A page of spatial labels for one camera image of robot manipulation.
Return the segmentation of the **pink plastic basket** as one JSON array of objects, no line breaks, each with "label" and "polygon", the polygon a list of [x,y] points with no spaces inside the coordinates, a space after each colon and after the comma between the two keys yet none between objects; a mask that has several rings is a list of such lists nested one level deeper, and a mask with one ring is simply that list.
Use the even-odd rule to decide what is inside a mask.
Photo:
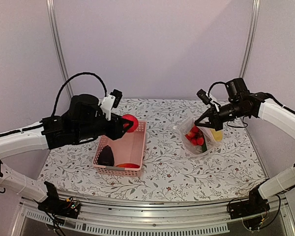
[{"label": "pink plastic basket", "polygon": [[[93,159],[93,166],[100,174],[139,177],[141,175],[144,149],[146,144],[147,122],[139,121],[138,128],[132,133],[126,133],[118,140],[111,140],[102,136],[99,140],[96,154]],[[97,159],[105,146],[110,146],[115,159],[114,166],[103,166],[97,164]],[[122,163],[134,163],[140,165],[137,169],[116,167]]]}]

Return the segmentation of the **yellow pepper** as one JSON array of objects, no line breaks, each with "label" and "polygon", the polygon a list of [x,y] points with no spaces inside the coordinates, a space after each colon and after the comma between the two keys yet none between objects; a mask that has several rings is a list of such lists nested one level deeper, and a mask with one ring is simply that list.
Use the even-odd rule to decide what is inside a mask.
[{"label": "yellow pepper", "polygon": [[216,131],[215,129],[210,129],[210,131],[216,142],[221,142],[223,140],[223,130]]}]

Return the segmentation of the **dark purple eggplant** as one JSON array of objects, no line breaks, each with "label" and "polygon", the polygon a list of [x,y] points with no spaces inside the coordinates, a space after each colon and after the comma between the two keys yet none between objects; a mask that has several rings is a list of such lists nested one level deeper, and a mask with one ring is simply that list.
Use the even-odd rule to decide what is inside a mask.
[{"label": "dark purple eggplant", "polygon": [[97,159],[98,165],[103,166],[114,166],[115,165],[115,159],[114,154],[110,146],[105,146],[102,151],[100,152],[98,159]]}]

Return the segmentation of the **red orange chili pepper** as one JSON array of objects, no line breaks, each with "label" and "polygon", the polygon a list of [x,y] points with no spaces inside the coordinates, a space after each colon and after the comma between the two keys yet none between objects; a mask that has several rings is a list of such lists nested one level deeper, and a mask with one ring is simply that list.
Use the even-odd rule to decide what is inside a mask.
[{"label": "red orange chili pepper", "polygon": [[137,165],[137,164],[134,164],[134,163],[122,163],[122,164],[116,165],[116,167],[137,169],[137,168],[140,167],[140,165]]}]

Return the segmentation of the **red cherry tomato bunch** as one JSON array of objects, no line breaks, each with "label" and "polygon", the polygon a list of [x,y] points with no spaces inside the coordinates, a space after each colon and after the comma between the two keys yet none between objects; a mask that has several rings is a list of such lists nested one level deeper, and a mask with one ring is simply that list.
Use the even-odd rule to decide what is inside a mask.
[{"label": "red cherry tomato bunch", "polygon": [[194,146],[202,146],[205,143],[203,132],[195,125],[184,136]]}]

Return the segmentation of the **clear zip top bag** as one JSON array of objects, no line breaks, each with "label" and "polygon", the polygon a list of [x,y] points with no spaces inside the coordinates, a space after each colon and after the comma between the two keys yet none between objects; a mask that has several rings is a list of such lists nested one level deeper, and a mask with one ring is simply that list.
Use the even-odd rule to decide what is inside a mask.
[{"label": "clear zip top bag", "polygon": [[181,155],[185,158],[205,156],[222,144],[223,130],[196,126],[195,120],[187,118],[176,127],[182,141]]}]

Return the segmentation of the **green cucumber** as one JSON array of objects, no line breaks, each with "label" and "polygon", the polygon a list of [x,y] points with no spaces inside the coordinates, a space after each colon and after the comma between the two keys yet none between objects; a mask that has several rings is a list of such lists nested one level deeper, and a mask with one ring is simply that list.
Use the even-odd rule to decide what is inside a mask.
[{"label": "green cucumber", "polygon": [[206,152],[207,151],[207,145],[206,145],[206,143],[204,143],[201,147],[202,147],[202,152]]}]

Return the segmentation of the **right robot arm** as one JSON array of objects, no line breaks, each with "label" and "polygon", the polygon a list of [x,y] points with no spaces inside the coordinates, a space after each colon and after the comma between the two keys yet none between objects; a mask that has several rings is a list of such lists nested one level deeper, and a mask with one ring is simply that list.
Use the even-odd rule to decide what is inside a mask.
[{"label": "right robot arm", "polygon": [[[196,126],[219,131],[228,121],[255,117],[271,123],[295,140],[295,111],[280,103],[270,93],[250,92],[243,78],[232,79],[223,85],[229,96],[228,104],[223,106],[213,100],[209,91],[201,89],[197,92],[202,102],[210,107],[194,122]],[[244,210],[248,214],[255,214],[263,207],[263,200],[294,187],[295,163],[250,191],[251,199],[245,202]]]}]

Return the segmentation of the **floral tablecloth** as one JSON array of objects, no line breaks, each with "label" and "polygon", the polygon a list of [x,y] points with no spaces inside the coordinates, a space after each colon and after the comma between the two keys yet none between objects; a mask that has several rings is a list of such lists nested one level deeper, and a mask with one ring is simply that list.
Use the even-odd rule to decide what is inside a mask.
[{"label": "floral tablecloth", "polygon": [[124,99],[116,113],[147,122],[140,177],[99,174],[92,165],[97,142],[52,150],[40,181],[58,189],[138,201],[215,201],[245,197],[267,178],[239,121],[225,126],[221,144],[204,156],[189,154],[179,126],[206,107],[196,100]]}]

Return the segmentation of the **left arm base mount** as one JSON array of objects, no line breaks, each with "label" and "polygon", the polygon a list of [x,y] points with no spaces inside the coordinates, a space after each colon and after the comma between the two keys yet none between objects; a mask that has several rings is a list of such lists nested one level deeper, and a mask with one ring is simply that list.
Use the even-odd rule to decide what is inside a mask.
[{"label": "left arm base mount", "polygon": [[37,203],[38,209],[55,216],[77,219],[81,209],[81,202],[73,199],[73,197],[62,200],[52,183],[45,181],[44,184],[47,187],[47,198]]}]

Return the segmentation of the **aluminium front rail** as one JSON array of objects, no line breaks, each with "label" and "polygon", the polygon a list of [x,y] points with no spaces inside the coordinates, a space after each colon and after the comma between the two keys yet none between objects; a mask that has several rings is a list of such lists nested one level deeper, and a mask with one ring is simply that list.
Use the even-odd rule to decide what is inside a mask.
[{"label": "aluminium front rail", "polygon": [[295,236],[295,219],[285,195],[269,200],[265,223],[253,230],[261,214],[232,219],[229,203],[240,197],[213,201],[136,201],[60,190],[61,198],[81,202],[77,219],[65,218],[65,236]]}]

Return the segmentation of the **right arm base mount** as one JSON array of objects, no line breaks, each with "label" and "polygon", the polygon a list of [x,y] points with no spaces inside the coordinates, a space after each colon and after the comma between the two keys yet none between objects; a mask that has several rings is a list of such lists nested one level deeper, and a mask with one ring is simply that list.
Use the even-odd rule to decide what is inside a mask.
[{"label": "right arm base mount", "polygon": [[231,219],[247,217],[269,210],[268,200],[261,197],[257,187],[249,192],[247,200],[233,199],[227,204],[227,212]]}]

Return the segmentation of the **right aluminium frame post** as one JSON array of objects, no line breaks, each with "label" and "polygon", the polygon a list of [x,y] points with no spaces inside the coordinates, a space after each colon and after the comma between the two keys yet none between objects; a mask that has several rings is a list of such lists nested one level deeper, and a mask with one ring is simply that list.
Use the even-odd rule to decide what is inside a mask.
[{"label": "right aluminium frame post", "polygon": [[248,64],[249,59],[251,56],[253,43],[255,39],[255,34],[257,30],[258,25],[258,18],[259,18],[259,12],[260,12],[260,0],[253,0],[252,2],[252,11],[251,11],[251,18],[250,18],[250,24],[249,24],[249,30],[248,30],[248,36],[246,40],[246,46],[244,50],[243,60],[239,71],[239,77],[244,78]]}]

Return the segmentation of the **aluminium frame post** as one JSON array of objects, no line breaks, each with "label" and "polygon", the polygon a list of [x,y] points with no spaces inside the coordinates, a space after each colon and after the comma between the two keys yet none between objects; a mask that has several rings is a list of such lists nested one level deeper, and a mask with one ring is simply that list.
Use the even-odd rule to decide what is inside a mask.
[{"label": "aluminium frame post", "polygon": [[246,40],[246,46],[244,50],[243,60],[239,71],[239,77],[244,78],[248,64],[249,59],[251,56],[253,43],[255,39],[255,34],[257,30],[258,25],[258,18],[259,18],[259,12],[260,12],[260,0],[253,0],[252,2],[252,11],[251,11],[251,18],[250,18],[250,24],[249,24],[249,30],[248,30],[248,36]]},{"label": "aluminium frame post", "polygon": [[58,59],[61,76],[63,81],[66,82],[69,79],[69,76],[68,76],[65,58],[64,58],[63,50],[61,46],[59,30],[57,26],[55,4],[53,0],[46,0],[46,5],[47,5],[48,18],[49,18],[49,23],[51,28],[51,34],[52,34],[52,38],[54,42],[55,52]]}]

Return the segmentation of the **left aluminium frame post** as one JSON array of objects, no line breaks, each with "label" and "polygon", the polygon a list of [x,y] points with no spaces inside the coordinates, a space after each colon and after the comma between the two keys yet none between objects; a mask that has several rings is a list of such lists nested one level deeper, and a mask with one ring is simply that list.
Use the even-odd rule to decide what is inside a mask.
[{"label": "left aluminium frame post", "polygon": [[59,30],[57,26],[55,4],[53,0],[46,0],[46,5],[47,5],[48,18],[49,18],[49,23],[51,28],[51,34],[52,34],[52,38],[54,42],[55,52],[58,59],[61,76],[63,81],[66,82],[69,79],[69,76],[68,76],[65,58],[64,58],[63,50],[61,46]]}]

